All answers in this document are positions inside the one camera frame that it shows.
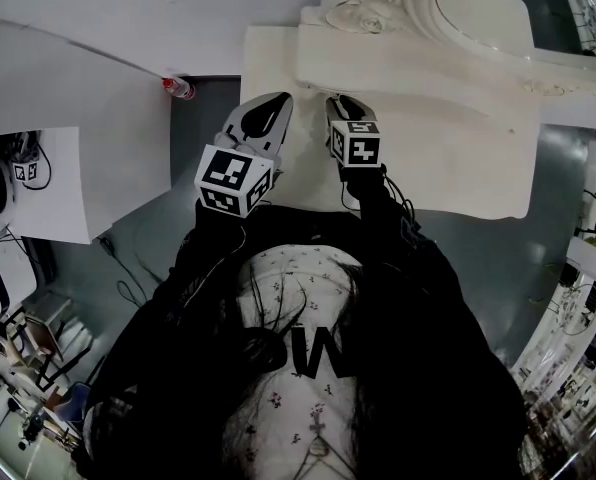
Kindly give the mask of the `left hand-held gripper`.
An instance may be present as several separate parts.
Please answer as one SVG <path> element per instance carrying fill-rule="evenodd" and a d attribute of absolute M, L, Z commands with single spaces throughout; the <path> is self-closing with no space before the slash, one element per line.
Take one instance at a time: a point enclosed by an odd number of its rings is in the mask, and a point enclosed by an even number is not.
<path fill-rule="evenodd" d="M 203 207 L 246 217 L 273 188 L 293 112 L 288 92 L 240 104 L 205 146 L 194 183 Z"/>

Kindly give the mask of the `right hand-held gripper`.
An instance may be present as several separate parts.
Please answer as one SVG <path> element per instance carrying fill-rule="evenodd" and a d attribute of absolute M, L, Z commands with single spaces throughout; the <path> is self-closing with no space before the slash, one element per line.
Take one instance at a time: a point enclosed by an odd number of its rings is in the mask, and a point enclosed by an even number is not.
<path fill-rule="evenodd" d="M 330 154 L 342 167 L 380 166 L 380 131 L 374 111 L 361 101 L 339 95 L 327 97 Z"/>

